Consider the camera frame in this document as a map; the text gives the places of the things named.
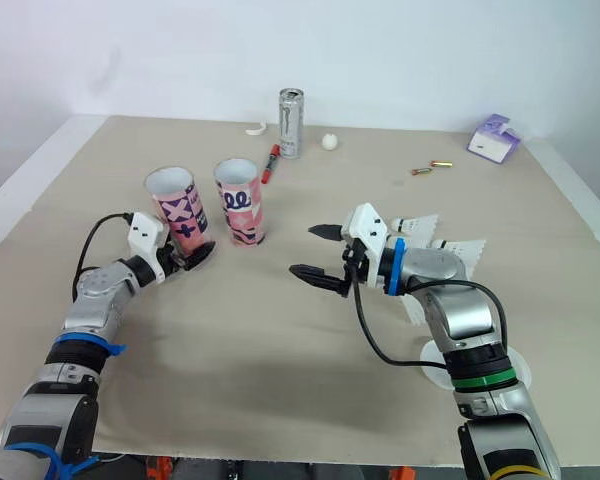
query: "tissue box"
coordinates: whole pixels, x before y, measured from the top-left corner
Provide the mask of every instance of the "tissue box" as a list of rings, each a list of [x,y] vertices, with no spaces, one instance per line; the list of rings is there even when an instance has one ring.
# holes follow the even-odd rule
[[[492,162],[504,162],[520,143],[520,136],[508,124],[507,117],[494,113],[473,133],[467,150]]]

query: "red marker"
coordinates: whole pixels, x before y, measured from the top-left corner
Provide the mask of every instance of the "red marker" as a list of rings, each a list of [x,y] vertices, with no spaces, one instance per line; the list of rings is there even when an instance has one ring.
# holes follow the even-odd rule
[[[262,172],[262,183],[267,183],[269,181],[269,177],[273,173],[273,169],[276,168],[276,163],[278,163],[278,157],[280,156],[280,145],[277,143],[271,148],[271,152],[269,153],[269,161],[267,162],[267,166],[264,167],[264,171]]]

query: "cup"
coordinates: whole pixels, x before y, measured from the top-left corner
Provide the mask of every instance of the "cup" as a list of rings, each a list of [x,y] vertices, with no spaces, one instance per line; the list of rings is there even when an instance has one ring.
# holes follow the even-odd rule
[[[198,189],[186,168],[159,168],[147,176],[144,184],[158,214],[169,224],[171,238],[183,256],[190,256],[211,240]]]
[[[244,158],[220,162],[213,171],[231,241],[241,247],[264,240],[258,167]]]

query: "silver can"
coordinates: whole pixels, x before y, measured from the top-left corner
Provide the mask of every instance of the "silver can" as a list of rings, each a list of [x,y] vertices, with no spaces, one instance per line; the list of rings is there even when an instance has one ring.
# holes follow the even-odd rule
[[[299,88],[280,90],[280,155],[298,158],[302,148],[304,92]]]

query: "green ring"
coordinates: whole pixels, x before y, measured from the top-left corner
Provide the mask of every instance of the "green ring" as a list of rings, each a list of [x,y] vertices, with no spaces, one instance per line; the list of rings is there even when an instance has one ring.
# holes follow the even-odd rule
[[[475,387],[488,387],[496,383],[502,383],[507,380],[516,378],[516,371],[513,367],[498,373],[492,373],[491,375],[485,375],[483,377],[474,378],[460,378],[451,379],[453,386],[456,388],[475,388]]]

